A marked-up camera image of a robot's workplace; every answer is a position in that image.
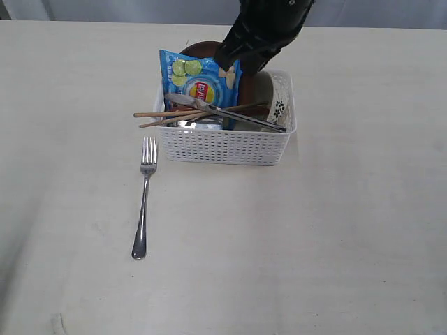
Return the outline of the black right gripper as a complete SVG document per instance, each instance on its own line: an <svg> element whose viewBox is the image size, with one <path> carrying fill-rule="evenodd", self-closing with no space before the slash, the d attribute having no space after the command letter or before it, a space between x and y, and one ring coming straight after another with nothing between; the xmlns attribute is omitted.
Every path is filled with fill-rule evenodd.
<svg viewBox="0 0 447 335"><path fill-rule="evenodd" d="M214 53L214 61L224 70L228 70L239 60L245 75L255 75L296 39L305 18L303 15L290 29L278 31L279 24L286 22L284 17L278 21L250 21L248 17L239 15Z"/></svg>

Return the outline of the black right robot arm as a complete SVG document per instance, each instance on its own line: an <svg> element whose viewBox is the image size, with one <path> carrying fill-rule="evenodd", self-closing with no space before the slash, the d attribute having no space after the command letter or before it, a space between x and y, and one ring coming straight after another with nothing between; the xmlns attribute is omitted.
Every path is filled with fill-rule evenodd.
<svg viewBox="0 0 447 335"><path fill-rule="evenodd" d="M257 74L296 39L313 5L312 0L241 1L214 61L228 70L239 60L244 74Z"/></svg>

